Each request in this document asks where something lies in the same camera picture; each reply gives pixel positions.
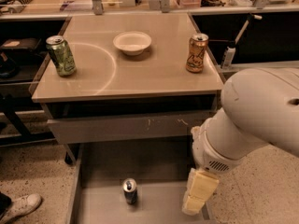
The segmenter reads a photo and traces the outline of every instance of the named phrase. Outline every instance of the speckled floor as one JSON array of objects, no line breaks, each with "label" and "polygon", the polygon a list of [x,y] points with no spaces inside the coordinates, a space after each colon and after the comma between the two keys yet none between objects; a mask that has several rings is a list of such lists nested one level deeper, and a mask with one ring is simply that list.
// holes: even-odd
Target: speckled floor
[{"label": "speckled floor", "polygon": [[[32,129],[47,129],[40,114],[25,115],[24,120]],[[5,133],[13,133],[13,129],[7,127],[0,135]],[[13,223],[65,223],[75,168],[64,163],[64,155],[63,146],[55,141],[0,148],[0,191],[12,198],[32,192],[43,197],[34,213]],[[209,205],[221,223],[297,224],[298,183],[299,159],[268,146],[249,154],[229,174],[221,175]]]}]

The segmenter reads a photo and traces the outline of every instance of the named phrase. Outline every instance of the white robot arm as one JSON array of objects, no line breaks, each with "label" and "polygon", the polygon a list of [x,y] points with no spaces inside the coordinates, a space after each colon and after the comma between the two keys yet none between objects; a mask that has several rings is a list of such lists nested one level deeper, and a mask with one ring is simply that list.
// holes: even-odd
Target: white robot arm
[{"label": "white robot arm", "polygon": [[224,174],[251,151],[273,145],[299,157],[299,69],[246,69],[230,77],[217,114],[192,128],[196,169],[182,211],[199,213]]}]

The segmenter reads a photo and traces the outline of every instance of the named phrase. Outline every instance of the can lid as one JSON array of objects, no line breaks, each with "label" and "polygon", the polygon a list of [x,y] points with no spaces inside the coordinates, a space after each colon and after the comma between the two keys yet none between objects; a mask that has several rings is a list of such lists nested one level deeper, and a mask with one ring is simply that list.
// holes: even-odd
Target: can lid
[{"label": "can lid", "polygon": [[207,41],[208,36],[206,34],[199,33],[199,34],[192,35],[192,39],[196,41]]},{"label": "can lid", "polygon": [[136,190],[137,184],[132,178],[127,178],[123,181],[122,188],[126,192],[133,192]]},{"label": "can lid", "polygon": [[57,45],[64,41],[64,38],[61,35],[54,35],[47,38],[46,42],[49,45]]}]

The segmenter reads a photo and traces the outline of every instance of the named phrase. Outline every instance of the soda can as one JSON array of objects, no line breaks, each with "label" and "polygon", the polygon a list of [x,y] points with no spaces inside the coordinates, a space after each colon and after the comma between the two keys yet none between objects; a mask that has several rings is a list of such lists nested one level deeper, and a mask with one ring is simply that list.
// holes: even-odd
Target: soda can
[{"label": "soda can", "polygon": [[129,204],[134,204],[137,201],[137,184],[132,178],[127,178],[122,183],[122,189],[125,201]]},{"label": "soda can", "polygon": [[189,55],[186,69],[190,72],[199,73],[204,69],[204,56],[208,44],[206,34],[194,34],[189,40]]},{"label": "soda can", "polygon": [[55,64],[59,76],[66,77],[76,71],[72,51],[61,35],[54,35],[46,40],[46,48]]}]

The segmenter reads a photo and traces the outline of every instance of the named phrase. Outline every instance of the white sneaker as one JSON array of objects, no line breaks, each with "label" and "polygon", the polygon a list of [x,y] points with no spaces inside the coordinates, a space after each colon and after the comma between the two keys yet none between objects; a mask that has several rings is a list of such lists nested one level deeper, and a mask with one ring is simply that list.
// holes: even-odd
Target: white sneaker
[{"label": "white sneaker", "polygon": [[35,211],[41,203],[41,196],[37,193],[26,195],[13,200],[5,213],[0,215],[0,224],[8,223],[11,219],[25,216]]}]

